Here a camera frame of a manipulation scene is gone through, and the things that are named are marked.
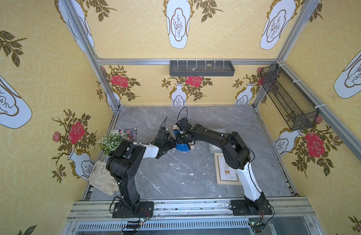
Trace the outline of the blue microfiber cloth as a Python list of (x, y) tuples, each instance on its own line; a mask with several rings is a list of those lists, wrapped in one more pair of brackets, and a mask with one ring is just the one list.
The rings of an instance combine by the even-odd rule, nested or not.
[(177, 137), (178, 135), (180, 134), (180, 131), (179, 130), (174, 130), (174, 139), (175, 139), (175, 148), (176, 150), (178, 151), (181, 151), (181, 152), (188, 152), (191, 150), (190, 146), (188, 144), (181, 144)]

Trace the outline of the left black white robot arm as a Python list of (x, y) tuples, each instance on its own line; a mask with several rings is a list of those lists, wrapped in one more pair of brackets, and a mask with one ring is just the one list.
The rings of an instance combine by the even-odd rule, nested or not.
[(176, 147), (170, 132), (162, 127), (153, 143), (143, 144), (123, 140), (109, 158), (106, 169), (118, 184), (120, 207), (131, 214), (139, 212), (140, 195), (135, 186), (135, 175), (143, 159), (159, 159)]

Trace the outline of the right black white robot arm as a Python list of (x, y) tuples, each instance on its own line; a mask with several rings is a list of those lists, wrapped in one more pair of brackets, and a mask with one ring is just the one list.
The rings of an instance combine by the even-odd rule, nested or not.
[(200, 124), (191, 125), (182, 120), (176, 123), (180, 134), (176, 135), (179, 144), (196, 141), (206, 142), (222, 150), (225, 162), (235, 170), (244, 190), (245, 208), (249, 214), (257, 214), (271, 209), (264, 192), (258, 186), (251, 172), (252, 150), (247, 147), (237, 132), (221, 133), (205, 128)]

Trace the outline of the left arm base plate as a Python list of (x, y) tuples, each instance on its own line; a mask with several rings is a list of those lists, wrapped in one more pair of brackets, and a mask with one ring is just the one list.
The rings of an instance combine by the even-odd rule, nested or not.
[(132, 207), (124, 202), (117, 202), (114, 205), (112, 218), (145, 218), (153, 217), (154, 202), (140, 201)]

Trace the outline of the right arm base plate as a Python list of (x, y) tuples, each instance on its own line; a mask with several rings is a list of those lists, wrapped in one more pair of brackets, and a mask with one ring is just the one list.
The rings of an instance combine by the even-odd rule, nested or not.
[(268, 200), (231, 200), (228, 208), (233, 215), (273, 215), (273, 209)]

